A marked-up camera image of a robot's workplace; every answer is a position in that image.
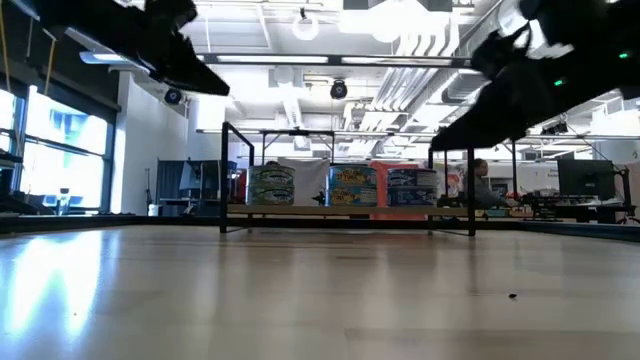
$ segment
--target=white wall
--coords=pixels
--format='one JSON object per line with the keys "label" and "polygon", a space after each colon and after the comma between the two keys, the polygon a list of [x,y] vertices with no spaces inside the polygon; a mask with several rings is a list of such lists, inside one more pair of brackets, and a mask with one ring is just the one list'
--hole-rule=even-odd
{"label": "white wall", "polygon": [[187,141],[187,157],[192,160],[219,160],[220,134],[199,134],[199,128],[221,129],[224,121],[224,104],[216,106],[207,98],[192,100],[189,104],[189,131]]}
{"label": "white wall", "polygon": [[187,153],[188,120],[138,86],[131,74],[120,73],[111,211],[145,215],[146,177],[150,168],[155,198],[157,161],[183,160]]}
{"label": "white wall", "polygon": [[611,160],[615,164],[627,164],[638,161],[640,154],[640,141],[638,140],[608,140],[597,142],[594,145],[600,154],[594,151],[594,158]]}

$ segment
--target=security camera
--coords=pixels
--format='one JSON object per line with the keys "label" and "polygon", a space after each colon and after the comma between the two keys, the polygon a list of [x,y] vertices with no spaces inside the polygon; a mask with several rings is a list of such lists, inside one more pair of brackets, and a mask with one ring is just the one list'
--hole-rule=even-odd
{"label": "security camera", "polygon": [[178,89],[169,89],[164,94],[164,101],[169,105],[180,105],[182,98],[182,92]]}
{"label": "security camera", "polygon": [[344,83],[344,80],[334,80],[330,94],[331,98],[335,100],[341,100],[347,97],[347,85]]}

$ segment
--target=person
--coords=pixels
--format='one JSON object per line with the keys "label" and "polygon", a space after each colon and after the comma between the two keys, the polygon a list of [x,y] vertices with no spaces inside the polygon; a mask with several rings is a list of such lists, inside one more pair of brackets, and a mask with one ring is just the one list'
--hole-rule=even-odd
{"label": "person", "polygon": [[[489,164],[483,159],[473,160],[473,176],[475,176],[475,203],[478,209],[490,209],[494,206],[512,207],[513,205],[506,199],[501,198],[491,191],[486,176],[489,174]],[[467,180],[464,181],[464,191],[467,189]]]}

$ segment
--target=shelf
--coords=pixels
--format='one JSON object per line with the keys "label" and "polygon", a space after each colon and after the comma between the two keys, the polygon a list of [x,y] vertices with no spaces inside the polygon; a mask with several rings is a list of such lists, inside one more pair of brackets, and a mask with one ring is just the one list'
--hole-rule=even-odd
{"label": "shelf", "polygon": [[437,208],[434,206],[407,207],[352,207],[352,206],[276,206],[276,205],[229,205],[229,214],[265,214],[265,215],[435,215],[466,216],[465,208]]}

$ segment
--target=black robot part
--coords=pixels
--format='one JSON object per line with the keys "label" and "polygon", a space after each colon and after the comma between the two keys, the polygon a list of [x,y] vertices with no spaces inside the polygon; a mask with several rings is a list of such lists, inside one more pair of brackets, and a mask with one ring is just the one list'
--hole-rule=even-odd
{"label": "black robot part", "polygon": [[[541,24],[545,36],[560,43],[572,41],[574,50],[555,59],[530,59],[518,56],[518,49],[506,51],[503,41],[508,37],[487,38],[474,52],[472,64],[492,82],[480,91],[466,114],[434,137],[434,151],[492,147],[506,139],[517,140],[530,127],[607,91],[619,88],[625,98],[640,93],[640,22],[636,19],[640,0],[605,5],[604,16],[600,7],[589,5],[596,0],[586,0],[591,10],[580,10],[578,19],[566,18],[572,14],[566,6],[538,2],[540,6],[527,10],[530,18],[546,16]],[[594,18],[601,20],[588,29],[569,29],[562,23]]]}
{"label": "black robot part", "polygon": [[171,87],[228,95],[229,86],[196,56],[180,28],[197,16],[192,0],[149,0],[145,11],[112,0],[13,0],[37,14],[43,28],[67,28],[144,67]]}

